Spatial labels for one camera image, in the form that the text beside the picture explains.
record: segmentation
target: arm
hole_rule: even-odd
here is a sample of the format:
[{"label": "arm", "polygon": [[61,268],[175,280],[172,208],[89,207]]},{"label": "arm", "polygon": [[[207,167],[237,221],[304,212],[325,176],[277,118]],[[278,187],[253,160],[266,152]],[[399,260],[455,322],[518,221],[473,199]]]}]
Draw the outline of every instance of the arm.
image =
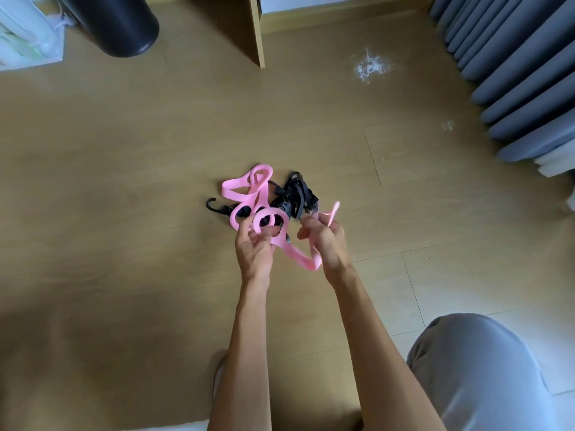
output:
[{"label": "arm", "polygon": [[236,238],[240,300],[208,431],[271,430],[266,292],[273,247],[269,230],[264,229],[261,236],[248,231],[252,220],[250,217],[241,223]]},{"label": "arm", "polygon": [[343,229],[327,218],[302,220],[300,239],[320,251],[346,330],[363,423],[367,430],[445,431],[379,319],[346,248]]}]

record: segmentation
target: hand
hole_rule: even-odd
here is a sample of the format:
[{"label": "hand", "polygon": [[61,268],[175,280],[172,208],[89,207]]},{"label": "hand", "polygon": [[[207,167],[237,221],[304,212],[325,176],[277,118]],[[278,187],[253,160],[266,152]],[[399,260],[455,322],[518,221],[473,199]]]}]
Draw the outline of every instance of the hand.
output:
[{"label": "hand", "polygon": [[245,286],[256,282],[267,290],[276,248],[271,244],[271,236],[279,232],[279,227],[262,227],[262,234],[257,235],[249,229],[253,222],[254,216],[251,215],[240,223],[236,236],[237,262],[240,265],[241,281]]},{"label": "hand", "polygon": [[328,227],[329,217],[320,214],[303,218],[302,228],[297,233],[298,239],[309,239],[309,242],[320,252],[327,281],[335,286],[346,272],[354,270],[347,252],[346,236],[343,228],[336,221]]}]

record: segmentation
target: white residue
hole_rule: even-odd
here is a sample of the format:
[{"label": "white residue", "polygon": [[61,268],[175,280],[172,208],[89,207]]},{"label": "white residue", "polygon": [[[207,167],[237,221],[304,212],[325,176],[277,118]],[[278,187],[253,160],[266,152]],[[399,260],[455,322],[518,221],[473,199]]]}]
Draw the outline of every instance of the white residue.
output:
[{"label": "white residue", "polygon": [[453,131],[454,123],[453,121],[442,122],[441,126],[445,131]]},{"label": "white residue", "polygon": [[392,69],[392,61],[381,56],[371,57],[369,50],[365,50],[365,57],[355,66],[355,73],[359,79],[369,83],[374,75],[383,75]]}]

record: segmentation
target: white wall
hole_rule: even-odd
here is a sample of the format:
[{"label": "white wall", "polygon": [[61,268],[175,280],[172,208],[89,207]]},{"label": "white wall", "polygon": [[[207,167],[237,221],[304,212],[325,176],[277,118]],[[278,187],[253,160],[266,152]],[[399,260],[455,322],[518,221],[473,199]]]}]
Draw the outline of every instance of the white wall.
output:
[{"label": "white wall", "polygon": [[348,0],[259,0],[262,13],[279,12],[299,7],[317,6],[319,4],[339,3]]}]

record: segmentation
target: right hand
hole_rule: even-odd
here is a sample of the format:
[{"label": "right hand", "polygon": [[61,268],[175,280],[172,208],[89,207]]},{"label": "right hand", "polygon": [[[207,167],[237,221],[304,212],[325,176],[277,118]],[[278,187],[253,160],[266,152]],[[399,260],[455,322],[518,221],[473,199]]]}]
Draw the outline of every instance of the right hand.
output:
[{"label": "right hand", "polygon": [[343,276],[354,267],[347,252],[346,236],[343,228],[336,221],[329,227],[329,216],[320,214],[316,219],[307,216],[300,221],[302,227],[297,233],[297,238],[309,239],[309,242],[320,252],[323,261],[324,273],[327,281],[335,286],[343,280]]}]

